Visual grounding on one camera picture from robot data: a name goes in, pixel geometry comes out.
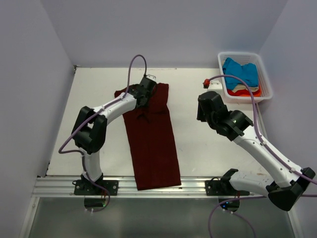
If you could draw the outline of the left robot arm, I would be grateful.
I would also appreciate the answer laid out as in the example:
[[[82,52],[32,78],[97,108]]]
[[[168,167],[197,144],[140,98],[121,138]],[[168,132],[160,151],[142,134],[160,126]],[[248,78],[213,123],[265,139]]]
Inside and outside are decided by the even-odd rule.
[[[156,77],[145,75],[139,84],[130,86],[107,104],[95,108],[85,106],[80,110],[72,130],[72,139],[82,154],[81,181],[91,194],[105,193],[100,149],[106,141],[107,126],[127,112],[146,107],[156,87]]]

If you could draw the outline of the dark red t shirt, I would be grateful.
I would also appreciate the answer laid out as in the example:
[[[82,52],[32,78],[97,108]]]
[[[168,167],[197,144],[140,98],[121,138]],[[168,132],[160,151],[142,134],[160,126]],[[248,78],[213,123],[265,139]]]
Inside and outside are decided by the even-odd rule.
[[[160,83],[147,107],[123,115],[138,190],[181,185],[168,93]]]

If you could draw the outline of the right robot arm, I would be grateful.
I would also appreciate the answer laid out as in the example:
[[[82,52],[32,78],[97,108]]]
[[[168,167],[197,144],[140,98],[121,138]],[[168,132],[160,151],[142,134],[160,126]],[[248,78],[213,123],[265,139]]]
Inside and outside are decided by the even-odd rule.
[[[217,134],[243,148],[268,172],[257,175],[230,169],[219,179],[211,179],[206,184],[218,195],[253,192],[267,197],[279,209],[290,211],[316,175],[311,168],[301,168],[287,159],[269,143],[259,132],[255,120],[242,111],[228,110],[215,91],[207,91],[198,97],[197,119],[207,122]]]

